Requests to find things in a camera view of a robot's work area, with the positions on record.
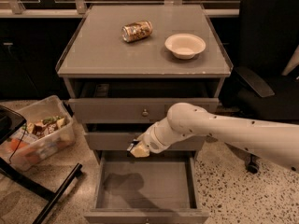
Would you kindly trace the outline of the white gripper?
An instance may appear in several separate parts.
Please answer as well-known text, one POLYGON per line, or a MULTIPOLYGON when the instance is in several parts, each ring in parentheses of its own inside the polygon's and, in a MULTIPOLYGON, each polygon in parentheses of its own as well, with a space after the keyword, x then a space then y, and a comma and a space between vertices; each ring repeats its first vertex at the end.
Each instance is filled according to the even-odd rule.
POLYGON ((167 127, 155 123, 137 138, 138 144, 130 153, 136 158, 146 158, 150 152, 161 153, 170 147, 165 141, 166 135, 167 127))

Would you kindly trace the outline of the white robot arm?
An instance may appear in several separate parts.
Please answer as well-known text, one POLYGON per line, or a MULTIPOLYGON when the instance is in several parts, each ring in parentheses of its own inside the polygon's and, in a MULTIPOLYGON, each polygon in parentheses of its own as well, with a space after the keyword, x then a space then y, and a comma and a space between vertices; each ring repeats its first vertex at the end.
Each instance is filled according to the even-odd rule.
POLYGON ((194 136, 211 136, 299 173, 298 125, 215 115, 189 103, 172 105, 166 117, 148 127, 127 150, 144 158, 194 136))

